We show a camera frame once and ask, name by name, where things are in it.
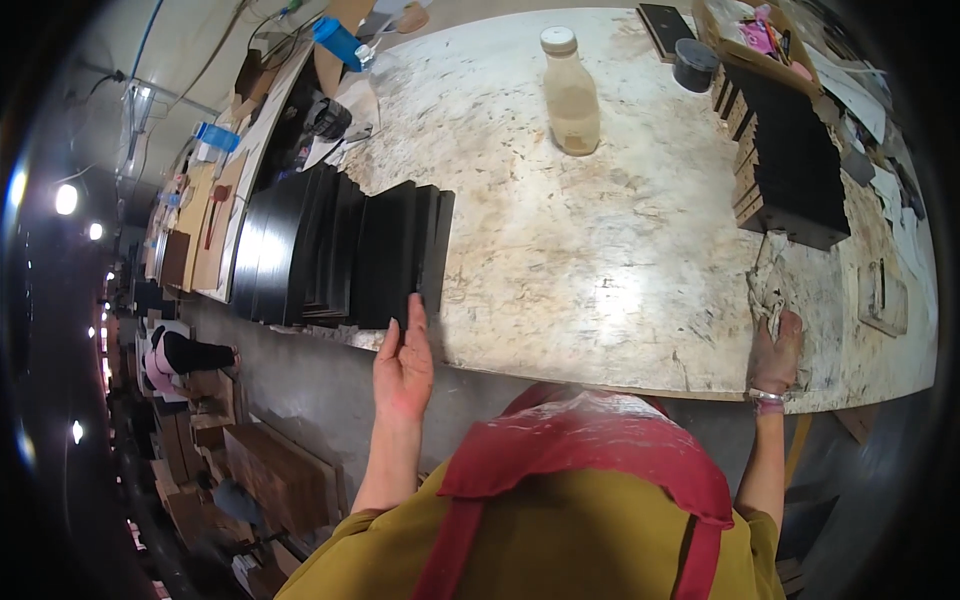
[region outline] right hand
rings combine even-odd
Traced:
[[[782,395],[797,380],[797,363],[804,345],[804,321],[789,310],[780,313],[780,336],[774,344],[761,317],[751,349],[750,385],[768,394]]]
[[[422,423],[433,391],[433,357],[426,339],[426,312],[420,294],[407,302],[408,329],[390,319],[387,335],[373,359],[373,402],[377,415]]]

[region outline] left hand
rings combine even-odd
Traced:
[[[433,391],[433,357],[426,338],[426,313],[420,294],[407,302],[408,329],[390,319],[387,335],[373,359],[373,401],[378,415],[420,424]]]

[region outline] worker in pink shirt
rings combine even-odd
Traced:
[[[154,349],[145,353],[142,360],[146,371],[143,384],[148,390],[163,394],[199,398],[202,394],[174,384],[173,376],[240,366],[236,347],[204,344],[176,331],[167,331],[163,325],[156,329],[151,343]]]

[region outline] ceiling light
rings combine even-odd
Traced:
[[[68,215],[77,207],[77,188],[65,183],[57,190],[57,212]]]
[[[10,182],[10,188],[7,191],[7,195],[10,197],[10,202],[14,206],[20,206],[20,201],[23,200],[23,191],[27,189],[27,174],[23,171],[17,171],[16,175],[13,176],[13,179]]]

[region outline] apron strap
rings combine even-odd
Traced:
[[[480,528],[483,499],[452,498],[411,600],[449,600]]]
[[[713,586],[720,557],[720,526],[698,517],[693,523],[693,535],[686,552],[686,560],[677,573],[674,600],[707,600]]]

